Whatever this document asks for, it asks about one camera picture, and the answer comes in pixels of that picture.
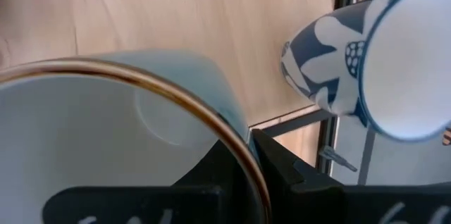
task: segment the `wooden table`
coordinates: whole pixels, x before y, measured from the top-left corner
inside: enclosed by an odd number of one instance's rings
[[[0,0],[0,65],[189,49],[217,62],[251,125],[311,104],[280,76],[280,52],[333,1]]]

